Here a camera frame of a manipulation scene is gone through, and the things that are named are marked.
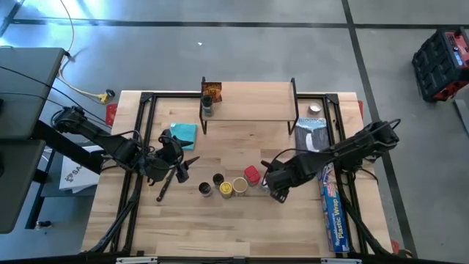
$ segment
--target blue towel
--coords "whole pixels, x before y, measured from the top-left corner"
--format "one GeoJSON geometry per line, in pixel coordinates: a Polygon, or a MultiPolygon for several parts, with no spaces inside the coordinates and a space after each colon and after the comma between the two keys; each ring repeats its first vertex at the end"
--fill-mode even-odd
{"type": "Polygon", "coordinates": [[[176,136],[180,140],[193,142],[192,145],[183,147],[184,150],[193,150],[196,144],[196,124],[171,123],[169,131],[172,136],[176,136]]]}

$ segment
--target wooden table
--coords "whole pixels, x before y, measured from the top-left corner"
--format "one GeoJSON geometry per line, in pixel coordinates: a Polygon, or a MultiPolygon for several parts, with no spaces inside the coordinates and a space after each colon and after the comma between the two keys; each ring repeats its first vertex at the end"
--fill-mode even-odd
{"type": "MultiPolygon", "coordinates": [[[[133,129],[140,94],[141,91],[122,92],[112,133],[133,129]]],[[[339,100],[346,136],[352,136],[363,127],[356,95],[342,92],[339,100]]],[[[309,116],[307,108],[312,101],[298,101],[300,117],[309,116]]],[[[198,113],[199,99],[158,98],[150,145],[160,147],[158,136],[172,122],[195,123],[199,126],[195,149],[186,151],[185,158],[198,155],[201,158],[191,166],[187,182],[172,181],[162,202],[155,198],[164,182],[149,187],[145,181],[132,251],[144,250],[145,255],[158,256],[333,257],[334,253],[328,250],[316,179],[292,188],[284,204],[258,188],[249,188],[245,197],[231,199],[223,199],[216,192],[205,198],[198,192],[200,182],[211,183],[215,173],[233,180],[243,175],[247,166],[254,165],[263,174],[262,159],[269,161],[281,150],[295,146],[295,137],[288,136],[286,125],[219,121],[210,123],[210,133],[204,135],[198,113]]],[[[147,114],[148,109],[142,128],[146,127],[147,114]]],[[[373,171],[370,164],[365,168],[373,171]]],[[[123,178],[122,169],[110,169],[100,176],[83,250],[93,247],[115,219],[123,178]]],[[[358,172],[355,184],[363,221],[390,251],[377,182],[358,172]]],[[[352,243],[358,249],[355,225],[351,220],[350,223],[352,243]]],[[[120,246],[126,229],[127,222],[123,225],[120,246]]]]}

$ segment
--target red cube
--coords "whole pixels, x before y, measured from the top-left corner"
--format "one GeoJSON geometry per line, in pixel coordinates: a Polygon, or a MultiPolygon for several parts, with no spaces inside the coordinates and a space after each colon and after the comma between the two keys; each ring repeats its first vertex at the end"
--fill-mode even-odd
{"type": "Polygon", "coordinates": [[[249,186],[255,186],[261,180],[259,172],[252,165],[244,170],[244,178],[248,181],[249,186]]]}

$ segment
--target gray floor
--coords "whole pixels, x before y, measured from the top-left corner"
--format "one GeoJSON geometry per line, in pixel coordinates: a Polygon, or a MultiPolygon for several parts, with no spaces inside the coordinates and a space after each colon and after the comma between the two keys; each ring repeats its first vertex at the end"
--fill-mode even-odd
{"type": "MultiPolygon", "coordinates": [[[[5,16],[15,1],[0,2],[5,16]]],[[[346,23],[341,0],[69,0],[74,18],[123,21],[217,21],[346,23]]],[[[355,23],[469,23],[465,0],[349,0],[355,23]]],[[[58,0],[26,0],[15,19],[66,18],[58,0]]],[[[380,117],[402,118],[401,142],[391,157],[418,256],[469,262],[467,160],[469,137],[451,102],[428,104],[418,95],[413,53],[432,29],[357,29],[358,41],[380,117]]],[[[68,25],[11,24],[0,45],[64,47],[68,25]]],[[[300,91],[365,93],[348,29],[76,26],[71,50],[75,62],[64,74],[77,87],[93,92],[113,89],[197,90],[208,80],[280,81],[296,77],[300,91]]],[[[60,88],[101,117],[105,107],[56,81],[60,88]]],[[[469,90],[457,98],[469,105],[469,90]]],[[[52,92],[50,99],[70,103],[52,92]]],[[[56,106],[47,104],[41,118],[56,106]]],[[[365,121],[371,121],[365,105],[365,121]]],[[[381,163],[380,191],[391,237],[402,241],[381,163]]],[[[29,196],[34,196],[34,186],[29,196]]],[[[41,219],[56,226],[22,229],[27,199],[14,232],[0,235],[0,259],[79,252],[92,204],[87,198],[46,200],[41,219]],[[26,241],[37,245],[25,249],[26,241]]]]}

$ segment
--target yellow lid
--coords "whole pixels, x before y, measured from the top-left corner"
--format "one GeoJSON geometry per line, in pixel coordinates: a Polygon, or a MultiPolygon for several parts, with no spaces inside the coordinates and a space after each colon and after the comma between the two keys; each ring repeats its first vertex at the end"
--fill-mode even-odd
{"type": "Polygon", "coordinates": [[[220,184],[220,192],[222,194],[231,194],[233,188],[232,188],[232,184],[229,183],[229,182],[223,182],[222,184],[220,184]]]}

